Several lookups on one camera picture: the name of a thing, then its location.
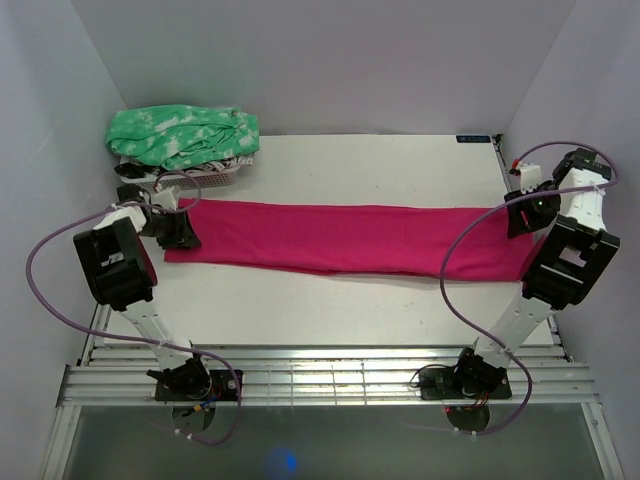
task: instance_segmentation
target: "white plastic basket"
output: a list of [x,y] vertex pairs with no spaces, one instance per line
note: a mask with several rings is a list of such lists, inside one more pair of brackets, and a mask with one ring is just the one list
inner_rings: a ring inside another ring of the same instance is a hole
[[[128,160],[125,157],[120,158],[121,164],[127,162]],[[188,172],[188,174],[190,177],[193,177],[198,181],[200,188],[224,187],[226,185],[233,185],[236,182],[236,175],[238,170],[240,170],[240,167],[242,167],[241,164],[231,165],[219,172],[216,170],[210,172],[192,170]],[[120,177],[124,183],[133,183],[145,190],[151,190],[153,188],[153,183],[156,181],[156,178],[157,177],[155,175],[151,174],[147,174],[142,178]],[[165,175],[162,177],[162,185],[166,187],[176,185],[180,187],[181,190],[197,189],[193,182],[180,175]]]

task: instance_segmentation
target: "folded pink fabric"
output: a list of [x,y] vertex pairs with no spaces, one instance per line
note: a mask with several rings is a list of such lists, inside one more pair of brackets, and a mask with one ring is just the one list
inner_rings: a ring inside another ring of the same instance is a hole
[[[437,277],[453,240],[486,210],[202,200],[189,211],[202,248],[167,250],[165,260],[315,274]],[[447,277],[516,281],[531,246],[529,236],[507,239],[506,211],[499,212],[458,246]]]

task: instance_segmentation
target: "green cloth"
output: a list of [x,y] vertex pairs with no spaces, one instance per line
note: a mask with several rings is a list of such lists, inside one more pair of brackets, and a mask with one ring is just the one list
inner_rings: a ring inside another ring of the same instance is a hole
[[165,105],[118,112],[107,147],[140,163],[184,170],[260,148],[258,119],[239,108]]

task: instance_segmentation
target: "cable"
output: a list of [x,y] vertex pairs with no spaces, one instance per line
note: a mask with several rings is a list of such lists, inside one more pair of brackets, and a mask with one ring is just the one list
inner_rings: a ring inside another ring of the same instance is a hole
[[[494,208],[486,211],[480,217],[475,219],[471,224],[469,224],[469,226],[467,228],[465,228],[460,235],[458,235],[458,237],[453,241],[453,243],[449,247],[449,250],[447,250],[447,253],[445,254],[445,256],[444,256],[444,258],[442,260],[442,264],[440,266],[440,276],[439,276],[440,294],[442,295],[442,299],[444,300],[444,303],[447,305],[447,308],[449,308],[451,313],[453,313],[464,324],[466,324],[467,326],[473,328],[475,331],[477,331],[481,335],[484,335],[485,337],[489,338],[490,340],[495,342],[497,345],[499,345],[500,347],[505,349],[505,352],[509,356],[511,361],[513,361],[513,363],[515,363],[523,371],[523,373],[527,377],[527,393],[525,394],[524,399],[522,400],[522,403],[520,403],[518,408],[516,408],[516,410],[505,421],[503,421],[502,423],[500,423],[500,424],[498,424],[498,425],[496,425],[494,427],[491,427],[491,428],[488,428],[486,430],[483,430],[481,432],[470,432],[470,431],[460,430],[462,433],[465,433],[465,434],[468,434],[468,435],[490,435],[490,434],[498,432],[498,431],[502,430],[503,428],[507,427],[508,425],[510,425],[516,418],[518,418],[518,416],[523,412],[523,410],[525,409],[525,407],[529,403],[529,400],[531,398],[531,394],[533,392],[533,379],[531,378],[531,374],[529,373],[529,370],[527,369],[527,367],[525,367],[525,365],[514,355],[513,352],[509,351],[506,348],[506,345],[504,344],[504,342],[502,340],[500,340],[498,337],[496,337],[495,335],[493,335],[489,331],[485,330],[481,326],[479,326],[479,325],[475,324],[474,322],[472,322],[471,320],[469,320],[462,313],[460,313],[460,311],[458,311],[456,309],[456,307],[454,307],[454,305],[451,303],[451,300],[449,299],[449,295],[447,294],[446,284],[445,284],[445,281],[446,281],[446,275],[445,274],[446,274],[446,270],[447,270],[447,264],[449,263],[449,259],[451,258],[451,255],[455,251],[456,247],[460,244],[462,239],[464,237],[466,237],[469,234],[469,232],[471,232],[471,230],[473,230],[483,220],[489,218],[491,215],[499,212],[503,208],[507,208],[507,207],[509,207],[511,205],[515,205],[515,204],[523,202],[525,200],[530,200],[532,198],[542,198],[542,197],[547,197],[547,196],[551,196],[551,195],[562,195],[562,194],[565,194],[565,193],[588,192],[588,191],[591,191],[591,190],[601,190],[601,189],[605,189],[605,188],[608,188],[608,187],[613,187],[620,180],[620,174],[619,174],[618,167],[616,166],[615,162],[608,155],[603,153],[602,151],[600,151],[597,148],[592,147],[591,145],[588,145],[586,143],[564,141],[564,140],[541,143],[539,145],[536,145],[533,148],[530,148],[526,152],[524,152],[519,157],[519,161],[524,160],[526,157],[531,155],[533,152],[535,152],[537,150],[540,150],[541,148],[551,146],[551,145],[571,145],[571,146],[574,146],[574,147],[586,148],[588,150],[591,150],[591,151],[595,152],[596,154],[598,154],[600,157],[602,157],[609,164],[609,166],[611,167],[611,170],[613,171],[613,174],[614,174],[613,179],[610,180],[609,182],[605,183],[605,184],[598,185],[598,186],[589,185],[589,186],[584,186],[584,187],[571,187],[571,188],[564,188],[564,189],[560,189],[560,190],[547,190],[547,191],[529,193],[529,194],[526,194],[526,195],[522,195],[521,197],[517,197],[517,198],[511,199],[511,200],[508,200],[508,201],[498,205],[497,207],[494,207]],[[434,429],[438,430],[438,431],[442,430],[441,428],[423,427],[423,426],[419,426],[419,425],[412,425],[412,424],[406,424],[406,423],[403,423],[403,424],[408,426],[408,427],[416,428],[416,429],[420,429],[420,430],[434,430]]]
[[[202,188],[200,187],[200,184],[190,175],[187,175],[184,172],[179,172],[179,171],[173,171],[173,172],[165,172],[162,173],[161,175],[158,176],[156,183],[158,180],[160,180],[160,178],[162,178],[165,175],[181,175],[187,179],[189,179],[190,181],[192,181],[197,189],[198,189],[198,193],[196,196],[196,199],[193,203],[191,203],[190,205],[187,205],[186,207],[182,208],[182,209],[178,209],[178,210],[169,210],[166,208],[162,208],[162,207],[158,207],[158,206],[152,206],[149,205],[147,203],[138,203],[138,202],[131,202],[131,203],[126,203],[125,205],[127,207],[140,207],[140,208],[145,208],[145,209],[153,209],[156,211],[160,211],[163,213],[182,213],[182,212],[186,212],[190,209],[192,209],[193,207],[195,207],[200,200],[202,199]],[[61,235],[62,233],[71,230],[72,228],[75,228],[79,225],[82,225],[83,223],[89,222],[91,220],[95,220],[96,218],[102,217],[104,215],[106,215],[107,213],[110,213],[114,210],[116,210],[117,208],[120,208],[118,206],[111,206],[101,212],[97,212],[94,213],[93,215],[89,215],[87,217],[84,217],[80,220],[77,220],[73,223],[70,223],[69,225],[66,225],[64,227],[59,228],[58,230],[50,233],[49,235],[47,235],[46,237],[44,237],[42,240],[40,240],[35,247],[33,247],[33,249],[31,250],[31,252],[29,253],[28,257],[27,257],[27,261],[26,261],[26,265],[25,265],[25,274],[27,277],[27,283],[29,285],[29,288],[31,289],[31,291],[33,292],[33,294],[35,295],[36,299],[42,304],[42,306],[49,312],[51,313],[54,317],[56,317],[58,320],[60,320],[62,323],[64,323],[65,325],[67,325],[68,327],[71,327],[75,330],[78,330],[82,333],[86,333],[87,335],[95,335],[97,337],[102,337],[102,338],[110,338],[113,340],[125,340],[128,342],[143,342],[149,345],[160,345],[160,341],[159,340],[154,340],[151,338],[145,338],[145,337],[133,337],[133,336],[129,336],[129,335],[117,335],[114,333],[107,333],[107,332],[101,332],[99,330],[94,330],[92,328],[88,328],[85,327],[84,325],[81,325],[79,323],[74,322],[73,320],[71,320],[70,318],[66,317],[65,315],[63,315],[62,313],[60,313],[51,303],[49,303],[49,301],[44,297],[44,295],[42,294],[42,292],[40,292],[40,289],[38,288],[38,286],[36,285],[36,282],[33,278],[33,261],[36,257],[36,255],[38,254],[38,252],[42,249],[42,247],[44,247],[47,243],[49,243],[52,239],[54,239],[55,237],[57,237],[58,235]],[[240,380],[238,378],[238,375],[236,374],[235,370],[233,369],[233,367],[229,364],[229,362],[227,362],[224,358],[219,357],[218,355],[215,355],[213,353],[209,353],[206,352],[204,350],[198,350],[195,348],[186,348],[186,347],[181,347],[179,345],[174,345],[172,343],[163,343],[162,347],[165,348],[171,348],[172,350],[177,350],[180,352],[186,352],[186,353],[192,353],[194,355],[201,355],[203,357],[207,357],[207,358],[211,358],[213,360],[216,360],[217,362],[222,363],[228,370],[229,373],[231,374],[231,377],[233,378],[234,382],[236,383],[236,388],[238,389],[238,407],[237,407],[237,413],[236,416],[234,418],[233,424],[231,425],[231,427],[229,428],[229,430],[227,431],[227,433],[222,436],[220,439],[218,440],[211,440],[208,439],[206,437],[201,437],[201,436],[197,436],[197,435],[192,435],[189,432],[180,432],[183,433],[186,436],[189,436],[189,438],[193,438],[193,440],[197,440],[201,443],[205,443],[207,445],[211,445],[211,446],[217,446],[217,445],[222,445],[223,443],[225,443],[227,440],[229,440],[232,436],[233,433],[235,432],[238,423],[240,421],[240,412],[241,412],[241,405],[242,405],[242,401],[241,401],[241,387],[240,387]]]

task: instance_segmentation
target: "gray wall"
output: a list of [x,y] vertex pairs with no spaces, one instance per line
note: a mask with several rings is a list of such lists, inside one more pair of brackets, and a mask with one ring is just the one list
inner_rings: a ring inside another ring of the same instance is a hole
[[[506,132],[508,158],[536,143],[591,143],[620,164],[605,221],[621,237],[610,268],[579,306],[559,315],[562,338],[588,360],[628,478],[640,477],[640,5],[578,0]],[[554,166],[567,151],[535,157]]]
[[[36,478],[65,363],[83,338],[27,290],[24,261],[45,234],[113,201],[102,146],[124,105],[68,0],[0,0],[0,476]],[[37,279],[88,323],[94,302],[70,238],[46,248]]]
[[73,0],[131,107],[263,133],[503,131],[575,0]]

